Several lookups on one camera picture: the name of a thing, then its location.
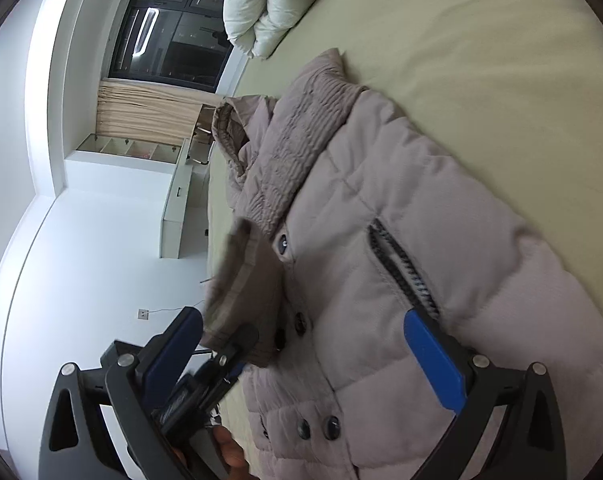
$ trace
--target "beige curtain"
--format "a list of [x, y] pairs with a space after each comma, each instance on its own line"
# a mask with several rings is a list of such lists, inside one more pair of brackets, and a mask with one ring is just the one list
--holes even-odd
[[99, 85], [96, 133], [181, 144], [192, 135], [201, 105], [216, 107], [221, 99], [190, 88], [104, 79]]

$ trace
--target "bed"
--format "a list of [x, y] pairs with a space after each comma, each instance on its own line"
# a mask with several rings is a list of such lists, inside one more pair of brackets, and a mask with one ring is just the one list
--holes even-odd
[[[318, 0], [236, 94], [279, 96], [332, 46], [539, 230], [603, 313], [603, 25], [585, 0]], [[218, 151], [210, 172], [214, 269], [232, 219]], [[251, 458], [241, 402], [224, 423]]]

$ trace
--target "zipper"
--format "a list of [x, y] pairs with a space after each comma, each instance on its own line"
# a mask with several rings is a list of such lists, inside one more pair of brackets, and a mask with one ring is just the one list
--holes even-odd
[[379, 263], [395, 280], [413, 308], [421, 305], [431, 318], [438, 320], [440, 311], [430, 289], [417, 272], [408, 253], [377, 218], [368, 226], [368, 242]]

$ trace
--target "silver rivet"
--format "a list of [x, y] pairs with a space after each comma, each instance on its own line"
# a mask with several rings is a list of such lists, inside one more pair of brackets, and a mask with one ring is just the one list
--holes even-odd
[[533, 372], [535, 372], [537, 375], [545, 375], [546, 374], [546, 367], [541, 364], [541, 363], [534, 363], [533, 364]]
[[123, 367], [130, 366], [135, 362], [135, 356], [132, 354], [123, 354], [117, 359], [117, 364]]
[[490, 359], [488, 359], [485, 355], [477, 354], [472, 358], [472, 364], [477, 368], [488, 368]]
[[72, 363], [65, 364], [61, 367], [61, 375], [72, 375], [75, 372], [75, 365]]

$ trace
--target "window frame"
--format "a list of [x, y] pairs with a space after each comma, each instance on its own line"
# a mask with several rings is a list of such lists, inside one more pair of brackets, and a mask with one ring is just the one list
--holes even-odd
[[[121, 22], [121, 26], [119, 28], [119, 32], [117, 33], [117, 41], [114, 44], [114, 53], [112, 56], [112, 60], [110, 62], [110, 70], [108, 71], [108, 75], [112, 78], [118, 79], [128, 79], [133, 81], [148, 81], [153, 83], [164, 83], [172, 86], [180, 86], [182, 88], [193, 88], [196, 90], [201, 90], [204, 92], [215, 93], [217, 87], [219, 86], [219, 81], [221, 80], [221, 75], [228, 63], [228, 58], [232, 53], [233, 46], [230, 46], [228, 49], [226, 56], [224, 57], [219, 73], [217, 74], [217, 78], [214, 82], [214, 85], [204, 85], [201, 83], [193, 83], [191, 81], [184, 81], [182, 79], [176, 79], [172, 77], [166, 76], [157, 76], [157, 75], [131, 75], [129, 73], [130, 66], [128, 66], [125, 70], [117, 70], [116, 64], [119, 58], [119, 53], [122, 47], [121, 42], [123, 41], [123, 35], [126, 30], [126, 25], [130, 17], [134, 14], [134, 12], [142, 12], [146, 13], [148, 9], [165, 9], [165, 10], [175, 10], [177, 12], [188, 12], [190, 14], [200, 14], [203, 16], [209, 16], [211, 18], [223, 18], [223, 12], [216, 12], [210, 9], [200, 9], [199, 7], [191, 6], [192, 0], [181, 0], [181, 2], [171, 2], [168, 0], [130, 0], [128, 3], [128, 7], [126, 8], [126, 12], [123, 17], [123, 21]], [[124, 62], [126, 59], [132, 60], [132, 51], [135, 48], [135, 41], [131, 41], [131, 38], [137, 38], [139, 35], [139, 29], [143, 24], [143, 20], [136, 20], [132, 29], [130, 30], [130, 37], [128, 38], [128, 43], [126, 44], [123, 59]]]

